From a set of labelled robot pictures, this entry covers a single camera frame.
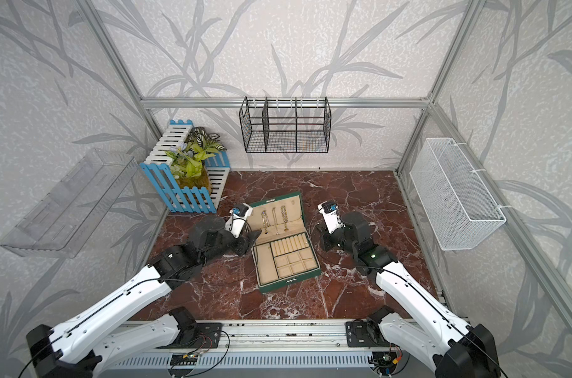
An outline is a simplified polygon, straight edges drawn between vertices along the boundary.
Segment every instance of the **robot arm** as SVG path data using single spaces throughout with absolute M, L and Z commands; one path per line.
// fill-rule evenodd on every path
M 416 327 L 384 306 L 370 315 L 365 324 L 365 334 L 373 339 L 373 344 L 399 345 L 437 377 L 500 376 L 492 334 L 481 324 L 473 328 L 450 312 L 392 253 L 374 244 L 361 213 L 351 212 L 341 218 L 334 201 L 324 202 L 318 209 L 325 220 L 325 225 L 316 226 L 321 233 L 320 247 L 328 251 L 338 246 L 351 253 L 358 270 L 374 278 L 418 323 Z
M 245 254 L 260 231 L 241 232 L 252 208 L 240 204 L 225 222 L 208 215 L 196 223 L 186 244 L 165 250 L 127 283 L 66 322 L 51 328 L 39 325 L 27 336 L 32 362 L 39 378 L 94 377 L 131 355 L 165 345 L 182 344 L 200 330 L 185 308 L 154 322 L 112 334 L 155 299 L 167 295 L 200 272 L 214 258 L 231 250 Z

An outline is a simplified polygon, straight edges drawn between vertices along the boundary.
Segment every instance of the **red marble surface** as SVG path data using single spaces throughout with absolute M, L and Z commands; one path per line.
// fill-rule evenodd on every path
M 322 220 L 317 204 L 325 200 L 336 200 L 341 214 L 360 211 L 371 222 L 375 243 L 395 253 L 410 274 L 435 295 L 393 172 L 231 172 L 219 215 L 227 217 L 238 202 L 253 203 L 295 191 L 302 192 L 308 230 Z M 189 228 L 201 216 L 169 215 L 150 258 L 183 244 Z M 322 267 L 316 278 L 262 294 L 252 255 L 227 254 L 192 278 L 199 283 L 184 283 L 132 319 L 152 320 L 178 306 L 185 306 L 196 319 L 355 319 L 365 318 L 385 304 L 408 317 L 393 298 L 353 268 L 350 255 L 321 251 L 317 232 L 312 233 L 312 242 Z

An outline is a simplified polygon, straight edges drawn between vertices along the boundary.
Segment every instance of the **beige velvet lining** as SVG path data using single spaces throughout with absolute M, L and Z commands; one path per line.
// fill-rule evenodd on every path
M 288 223 L 283 222 L 282 206 L 286 206 L 286 214 L 288 215 Z M 275 209 L 276 217 L 274 219 L 272 210 Z M 261 213 L 267 212 L 267 219 L 270 226 L 263 227 L 263 219 Z M 289 197 L 279 201 L 269 202 L 265 205 L 256 206 L 252 209 L 252 215 L 249 216 L 247 222 L 251 230 L 262 230 L 256 244 L 264 244 L 268 241 L 290 237 L 305 231 L 305 223 L 303 222 L 300 212 L 300 197 Z
M 261 285 L 317 268 L 306 233 L 257 245 L 254 251 Z

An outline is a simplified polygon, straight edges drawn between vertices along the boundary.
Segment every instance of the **potted plant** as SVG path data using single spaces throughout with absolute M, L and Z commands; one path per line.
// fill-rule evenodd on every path
M 170 172 L 180 188 L 205 187 L 211 193 L 212 188 L 204 168 L 204 161 L 219 151 L 227 151 L 219 141 L 219 134 L 208 134 L 203 127 L 196 127 L 191 130 L 185 143 L 179 143 L 165 153 L 173 159 Z

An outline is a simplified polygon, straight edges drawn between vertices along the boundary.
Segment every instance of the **gray leaf pattern wallpaper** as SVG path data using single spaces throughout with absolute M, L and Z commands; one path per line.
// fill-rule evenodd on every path
M 467 1 L 94 3 L 145 97 L 424 97 Z M 394 169 L 419 113 L 333 109 L 323 155 L 246 154 L 237 109 L 155 110 L 221 134 L 242 170 Z
M 0 238 L 88 149 L 142 161 L 156 143 L 75 10 L 0 0 Z M 30 358 L 30 329 L 86 309 L 142 267 L 164 209 L 137 173 L 74 259 L 0 247 L 0 378 L 17 377 Z
M 486 6 L 437 101 L 572 289 L 572 1 Z M 404 184 L 455 310 L 496 329 L 508 373 L 572 377 L 572 336 L 506 232 L 440 250 L 413 163 Z

